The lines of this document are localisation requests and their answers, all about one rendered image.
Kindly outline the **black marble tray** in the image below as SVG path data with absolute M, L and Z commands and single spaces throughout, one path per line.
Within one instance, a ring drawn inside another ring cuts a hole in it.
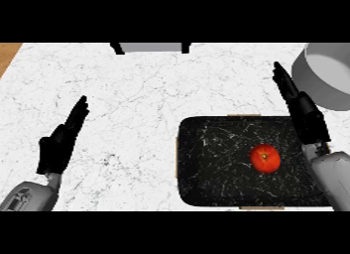
M 273 146 L 279 168 L 264 174 L 251 149 Z M 325 194 L 306 169 L 286 116 L 193 116 L 177 134 L 177 189 L 193 206 L 326 206 Z

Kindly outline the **grey metal pot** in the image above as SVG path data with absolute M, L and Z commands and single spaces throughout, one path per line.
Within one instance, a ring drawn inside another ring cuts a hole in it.
M 316 105 L 350 110 L 350 43 L 307 43 L 291 65 L 291 78 Z

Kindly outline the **red tomato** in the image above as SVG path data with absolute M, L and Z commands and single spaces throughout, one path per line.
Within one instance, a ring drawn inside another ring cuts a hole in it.
M 279 153 L 269 144 L 258 144 L 251 149 L 251 164 L 263 174 L 273 173 L 279 168 Z

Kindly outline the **grey appliance with black legs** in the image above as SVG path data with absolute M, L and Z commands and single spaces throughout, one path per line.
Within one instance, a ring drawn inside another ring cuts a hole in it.
M 109 46 L 118 55 L 156 52 L 187 54 L 190 49 L 190 43 L 111 43 Z

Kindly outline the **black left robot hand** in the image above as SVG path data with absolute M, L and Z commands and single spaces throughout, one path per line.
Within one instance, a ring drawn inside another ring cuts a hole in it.
M 83 95 L 65 123 L 56 127 L 50 136 L 40 138 L 38 175 L 60 174 L 63 172 L 71 160 L 75 141 L 87 114 L 87 97 Z

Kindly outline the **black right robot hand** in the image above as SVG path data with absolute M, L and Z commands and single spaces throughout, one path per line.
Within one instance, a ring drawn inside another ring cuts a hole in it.
M 304 145 L 329 142 L 323 114 L 307 93 L 297 89 L 289 74 L 279 63 L 273 63 L 272 80 L 285 101 L 300 142 Z

